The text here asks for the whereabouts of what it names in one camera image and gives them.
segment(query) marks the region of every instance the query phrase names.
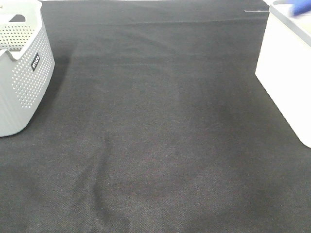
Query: white storage box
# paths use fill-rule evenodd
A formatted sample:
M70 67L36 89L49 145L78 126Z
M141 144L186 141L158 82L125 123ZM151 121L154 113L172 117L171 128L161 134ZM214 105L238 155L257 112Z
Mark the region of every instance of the white storage box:
M298 138L311 147L311 15L293 18L287 1L275 1L256 76Z
M26 127L48 87L54 59L34 0L0 0L0 136ZM10 22L15 15L24 22Z

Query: perforated basket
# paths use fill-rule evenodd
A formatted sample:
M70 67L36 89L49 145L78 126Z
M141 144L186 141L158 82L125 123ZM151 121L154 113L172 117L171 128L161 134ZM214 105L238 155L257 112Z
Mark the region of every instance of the perforated basket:
M0 137L26 127L52 76L55 63L41 5L0 0ZM16 22L16 16L24 20Z

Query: black cloth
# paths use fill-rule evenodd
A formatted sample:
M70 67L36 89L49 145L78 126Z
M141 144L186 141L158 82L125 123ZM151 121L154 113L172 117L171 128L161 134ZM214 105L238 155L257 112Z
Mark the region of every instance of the black cloth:
M267 8L44 2L56 66L0 139L0 232L310 232L311 150L255 76Z

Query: basket label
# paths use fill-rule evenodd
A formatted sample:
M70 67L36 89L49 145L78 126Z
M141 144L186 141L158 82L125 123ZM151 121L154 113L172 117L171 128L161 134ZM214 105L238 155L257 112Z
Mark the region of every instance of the basket label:
M37 68L39 61L40 61L40 57L39 57L39 54L37 53L35 55L33 62L31 63L31 68L33 69L33 71L35 71L35 69Z

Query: blue object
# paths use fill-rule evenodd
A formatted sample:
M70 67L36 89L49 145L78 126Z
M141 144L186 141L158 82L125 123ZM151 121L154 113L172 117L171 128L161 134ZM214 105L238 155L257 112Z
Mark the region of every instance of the blue object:
M290 0L294 4L294 16L311 11L311 0Z

